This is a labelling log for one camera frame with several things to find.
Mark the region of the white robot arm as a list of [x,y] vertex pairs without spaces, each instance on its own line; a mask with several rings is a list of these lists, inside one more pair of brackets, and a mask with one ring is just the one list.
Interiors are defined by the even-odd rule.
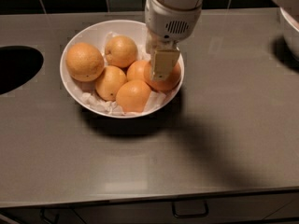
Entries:
[[[178,61],[178,42],[188,38],[198,22],[204,0],[146,0],[148,28],[146,52],[152,68],[150,78],[165,80]],[[299,0],[272,0],[295,25],[299,22]]]

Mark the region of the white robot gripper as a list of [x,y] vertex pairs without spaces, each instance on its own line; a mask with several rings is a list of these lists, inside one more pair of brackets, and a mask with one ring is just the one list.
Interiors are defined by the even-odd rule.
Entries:
[[[178,62],[176,42],[191,35],[202,10],[202,0],[147,0],[145,20],[148,27],[145,49],[150,54],[150,79],[166,80]],[[163,41],[154,41],[154,35]]]

